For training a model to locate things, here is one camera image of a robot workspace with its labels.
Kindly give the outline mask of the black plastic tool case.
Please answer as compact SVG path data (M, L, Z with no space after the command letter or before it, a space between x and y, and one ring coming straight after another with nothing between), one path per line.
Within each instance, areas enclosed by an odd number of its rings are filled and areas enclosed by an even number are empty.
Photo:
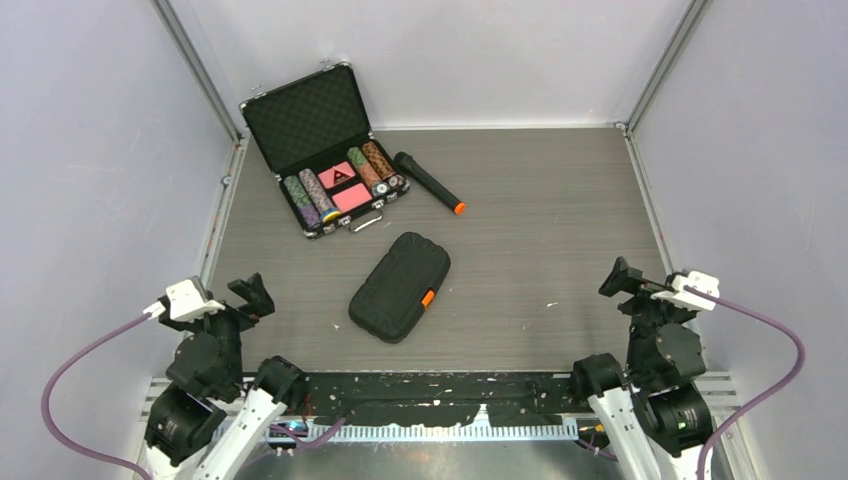
M348 305L355 325L379 340L405 339L426 310L421 299L436 294L451 267L448 252L415 232L401 234L377 263Z

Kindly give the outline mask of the orange case latch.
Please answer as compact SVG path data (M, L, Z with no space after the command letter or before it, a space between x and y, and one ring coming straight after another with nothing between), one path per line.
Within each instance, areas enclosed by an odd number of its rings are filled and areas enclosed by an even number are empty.
M436 296L436 292L433 289L429 289L425 293L425 295L421 299L421 305L425 310L427 310L430 307L433 300L435 299L435 296Z

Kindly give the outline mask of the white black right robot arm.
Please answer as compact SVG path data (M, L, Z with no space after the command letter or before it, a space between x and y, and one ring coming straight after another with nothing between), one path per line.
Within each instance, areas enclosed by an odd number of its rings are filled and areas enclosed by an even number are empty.
M574 363L574 403L593 411L628 479L709 479L714 432L709 406L695 380L706 371L700 336L687 327L716 307L717 278L695 270L662 282L616 258L599 294L628 294L619 311L630 319L625 362L612 354Z

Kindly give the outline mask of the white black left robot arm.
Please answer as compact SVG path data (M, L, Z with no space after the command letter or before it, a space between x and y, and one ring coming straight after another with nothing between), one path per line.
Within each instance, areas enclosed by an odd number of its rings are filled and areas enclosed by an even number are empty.
M275 311L255 273L228 283L243 299L219 301L196 276L173 284L145 314L186 338L166 369L169 385L154 400L145 431L152 479L232 479L282 414L307 398L306 374L276 355L244 381L242 332Z

